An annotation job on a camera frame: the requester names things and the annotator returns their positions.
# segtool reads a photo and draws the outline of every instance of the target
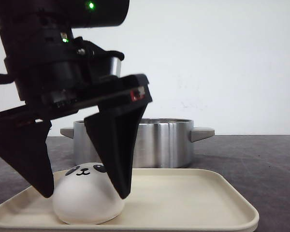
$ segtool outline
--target panda face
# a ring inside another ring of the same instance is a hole
[[[84,176],[91,173],[106,173],[106,169],[102,163],[83,163],[71,168],[65,175]]]

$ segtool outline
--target beige tray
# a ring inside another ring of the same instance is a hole
[[[54,173],[55,182],[65,171]],[[134,169],[123,212],[101,225],[67,225],[33,187],[0,205],[0,232],[252,232],[258,211],[221,175],[201,169]]]

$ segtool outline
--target gray table surface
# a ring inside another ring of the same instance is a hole
[[[74,165],[71,139],[46,142],[54,172]],[[214,136],[195,143],[189,167],[223,175],[258,210],[257,232],[290,232],[290,135]],[[28,186],[0,158],[0,204]]]

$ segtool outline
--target white backdrop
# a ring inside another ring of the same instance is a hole
[[[75,29],[145,73],[145,117],[190,118],[216,134],[290,134],[290,0],[130,0],[115,28]],[[0,42],[0,72],[5,57]],[[0,111],[22,104],[0,86]],[[49,135],[97,112],[54,120]]]

